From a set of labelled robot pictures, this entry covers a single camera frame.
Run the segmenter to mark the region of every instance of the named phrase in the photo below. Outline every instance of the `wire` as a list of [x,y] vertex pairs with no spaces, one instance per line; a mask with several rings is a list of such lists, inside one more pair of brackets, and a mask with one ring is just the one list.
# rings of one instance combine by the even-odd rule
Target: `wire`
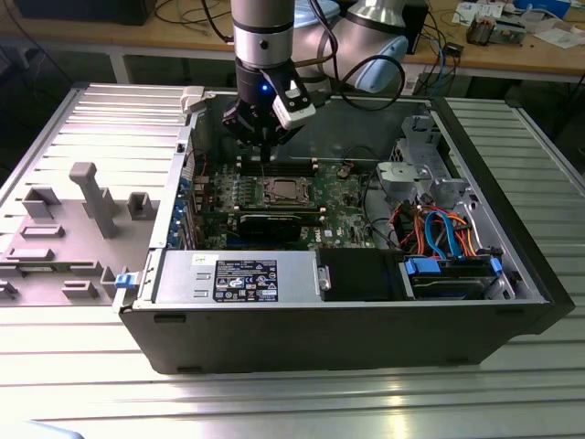
[[[196,12],[196,11],[202,11],[203,7],[200,8],[193,8],[193,9],[188,9],[186,10],[183,15],[181,15],[180,19],[181,21],[175,21],[175,20],[171,20],[169,18],[165,18],[163,16],[160,15],[159,11],[161,10],[161,8],[165,5],[168,5],[169,3],[173,2],[174,0],[164,0],[163,3],[161,3],[160,5],[158,5],[155,9],[154,9],[154,16],[156,16],[156,18],[158,18],[161,21],[164,21],[165,23],[169,23],[171,25],[198,25],[201,23],[207,23],[207,17],[206,18],[200,18],[198,20],[187,20],[186,16],[192,12]],[[216,19],[216,18],[220,18],[221,16],[226,16],[227,14],[231,14],[231,11],[226,11],[226,12],[222,12],[221,14],[217,14],[215,16],[212,16],[212,19]]]
[[309,0],[309,6],[313,10],[313,13],[321,26],[323,27],[325,33],[329,37],[329,45],[331,46],[331,55],[333,59],[333,72],[335,76],[335,80],[339,81],[339,69],[337,66],[337,51],[339,50],[339,42],[337,41],[337,37],[335,36],[333,29],[329,26],[327,22],[327,17],[325,16],[323,9],[319,5],[317,0]]
[[367,146],[367,145],[353,145],[353,146],[349,146],[343,154],[341,154],[341,158],[344,160],[347,160],[347,155],[353,151],[354,149],[363,149],[364,151],[368,151],[372,157],[374,157],[378,162],[383,162],[384,160],[382,158],[380,158],[380,156],[376,153],[376,151],[374,151],[373,148]]
[[432,223],[432,219],[435,216],[439,216],[441,217],[441,219],[443,220],[443,222],[445,223],[445,229],[447,230],[446,234],[447,234],[447,242],[449,242],[449,248],[451,249],[451,253],[454,257],[458,257],[461,255],[461,249],[457,246],[457,242],[455,241],[455,237],[453,234],[453,227],[451,222],[449,221],[449,216],[447,216],[447,214],[440,212],[438,210],[434,210],[432,212],[429,213],[429,215],[427,215],[427,218],[424,221],[424,234],[425,237],[427,239],[427,243],[429,243],[429,246],[435,250],[437,252],[437,254],[439,256],[441,256],[443,259],[446,259],[445,257],[445,253],[442,252],[442,250],[437,247],[432,239],[431,236],[431,223]]
[[29,34],[28,32],[25,31],[25,29],[20,25],[20,23],[18,23],[18,20],[16,20],[15,16],[12,14],[12,11],[10,10],[10,8],[8,7],[8,3],[6,0],[3,0],[4,3],[4,7],[6,9],[6,12],[8,13],[8,16],[10,16],[10,19],[12,20],[12,22],[16,25],[16,27],[18,27],[18,30],[20,30],[20,32],[22,32],[22,34],[27,37],[28,41],[30,41],[31,43],[33,43],[41,52],[43,52],[45,54],[45,56],[47,57],[47,59],[49,61],[51,61],[51,63],[57,68],[57,70],[63,75],[63,78],[67,79],[69,84],[73,83],[73,79],[70,77],[70,75],[68,75],[64,69],[62,69],[60,67],[60,65],[48,54],[48,52],[46,50],[44,50],[40,44],[37,43],[36,40],[34,40]]
[[375,168],[369,174],[369,177],[367,178],[367,182],[366,182],[366,187],[364,187],[364,195],[362,196],[362,210],[364,211],[364,219],[366,220],[367,225],[369,225],[369,227],[372,229],[372,231],[374,231],[378,236],[380,236],[386,242],[388,247],[395,247],[394,242],[392,242],[387,236],[384,236],[384,233],[382,233],[380,230],[378,230],[378,229],[376,229],[376,227],[374,227],[374,222],[379,221],[380,218],[376,219],[375,221],[370,221],[369,217],[367,216],[366,197],[367,197],[367,191],[369,189],[369,184],[372,181],[374,174],[376,174]]
[[43,59],[41,61],[39,61],[38,65],[37,65],[37,73],[35,73],[35,78],[33,79],[33,95],[35,96],[35,100],[38,101],[38,96],[37,96],[37,79],[38,79],[38,74],[40,73],[40,68],[43,65],[43,62],[45,62],[45,59],[47,59],[47,55],[43,55]]
[[[8,63],[12,64],[12,66],[14,67],[14,69],[16,70],[16,72],[18,73],[18,77],[19,77],[19,78],[20,78],[20,80],[22,81],[23,85],[24,85],[24,86],[25,86],[27,89],[29,89],[30,91],[32,91],[32,90],[33,90],[33,87],[32,87],[32,86],[31,86],[31,85],[30,85],[30,84],[27,82],[27,79],[26,79],[26,74],[27,74],[27,72],[26,72],[25,70],[22,70],[22,69],[21,69],[21,68],[18,66],[18,64],[17,64],[17,63],[15,63],[15,62],[14,62],[14,61],[13,61],[13,60],[10,58],[10,56],[8,55],[8,53],[6,52],[6,50],[5,50],[3,47],[1,47],[1,46],[0,46],[0,50],[2,51],[2,53],[4,54],[4,56],[5,56],[5,58],[6,58],[6,62],[8,62]],[[61,103],[61,99],[60,99],[60,98],[58,98],[58,97],[56,97],[56,96],[53,96],[53,95],[52,95],[51,93],[49,93],[48,91],[45,91],[45,90],[43,90],[43,89],[40,89],[39,87],[36,87],[36,91],[38,91],[38,92],[40,92],[40,93],[44,94],[45,96],[47,96],[47,97],[51,98],[51,99],[52,99],[53,101],[55,101],[56,103]],[[50,105],[50,106],[48,106],[49,104],[48,104],[48,103],[46,103],[46,102],[42,102],[40,99],[38,99],[35,93],[33,93],[33,96],[34,96],[35,100],[36,100],[36,101],[37,101],[39,104],[41,104],[41,105],[45,105],[45,106],[46,106],[46,108],[50,108],[50,110],[51,110],[52,112],[55,110],[55,106],[54,106],[54,105]]]
[[427,38],[429,41],[435,44],[437,50],[439,51],[439,60],[441,62],[441,66],[439,67],[439,74],[437,76],[437,80],[434,82],[432,89],[431,89],[431,96],[437,91],[437,84],[442,78],[443,71],[445,70],[445,54],[441,47],[441,42],[435,37],[431,37],[430,35],[420,34],[421,37]]
[[477,256],[477,253],[475,252],[475,250],[473,249],[473,243],[472,243],[472,231],[470,229],[467,229],[467,242],[469,242],[469,250],[471,252],[471,254],[473,256]]
[[[344,95],[342,89],[345,85],[347,85],[347,81],[352,76],[354,76],[358,70],[360,70],[363,66],[368,64],[368,62],[373,61],[375,59],[383,59],[385,61],[388,61],[388,62],[391,62],[392,64],[394,64],[394,66],[398,69],[399,74],[400,74],[400,85],[399,85],[398,89],[396,90],[396,93],[394,94],[392,99],[390,99],[389,102],[385,103],[384,105],[382,105],[380,107],[373,107],[372,108],[372,107],[365,107],[363,105],[359,105],[358,103],[352,102],[347,96]],[[367,57],[366,59],[362,59],[361,61],[359,61],[344,76],[344,78],[339,81],[339,85],[338,85],[337,90],[335,92],[339,93],[339,95],[342,97],[342,99],[345,102],[347,102],[352,107],[357,108],[358,110],[363,110],[365,112],[379,112],[380,110],[384,110],[384,109],[388,108],[390,105],[392,105],[394,102],[396,102],[396,100],[400,97],[400,94],[404,90],[405,83],[406,83],[406,73],[404,72],[404,69],[402,68],[402,66],[400,65],[400,63],[398,61],[396,61],[395,59],[393,59],[392,57],[389,57],[387,55],[372,55],[371,57]]]
[[205,12],[205,16],[207,17],[207,21],[211,25],[211,28],[216,33],[216,35],[219,38],[221,38],[223,40],[223,42],[226,43],[226,44],[233,43],[234,42],[234,37],[226,37],[225,35],[223,35],[221,33],[221,31],[216,26],[215,22],[213,21],[214,17],[211,16],[211,13],[209,12],[209,7],[207,7],[207,0],[201,0],[201,5],[203,6],[203,12]]

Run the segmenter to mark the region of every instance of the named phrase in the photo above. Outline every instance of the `metal workbench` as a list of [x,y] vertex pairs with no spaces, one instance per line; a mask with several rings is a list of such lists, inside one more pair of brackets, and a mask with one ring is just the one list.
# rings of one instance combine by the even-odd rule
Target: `metal workbench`
[[[120,178],[108,183],[115,198],[148,186],[156,199],[183,122],[180,91],[72,91],[0,191],[0,242],[7,245],[24,215],[21,185],[50,178],[80,197],[67,179],[59,187],[59,172],[67,174],[74,155],[98,154],[98,145],[98,166],[111,181]],[[35,419],[88,439],[585,436],[583,182],[553,145],[530,140],[543,136],[521,110],[449,103],[578,306],[549,331],[517,337],[473,367],[164,376],[109,306],[0,307],[2,418]],[[132,106],[133,115],[121,116]],[[117,145],[124,133],[134,146]],[[134,169],[140,177],[122,179],[127,166],[142,166]]]

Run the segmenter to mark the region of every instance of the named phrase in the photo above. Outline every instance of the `electronic equipment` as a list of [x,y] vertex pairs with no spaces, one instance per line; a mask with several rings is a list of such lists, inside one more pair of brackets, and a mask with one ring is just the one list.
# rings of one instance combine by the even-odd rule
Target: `electronic equipment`
[[262,164],[196,92],[69,94],[2,188],[0,306],[113,303],[162,373],[476,364],[573,308],[582,181],[517,108],[334,97]]
[[106,21],[141,26],[156,0],[14,0],[24,18]]
[[476,364],[572,308],[445,100],[333,98],[264,165],[219,128],[236,94],[198,94],[116,296],[159,372]]

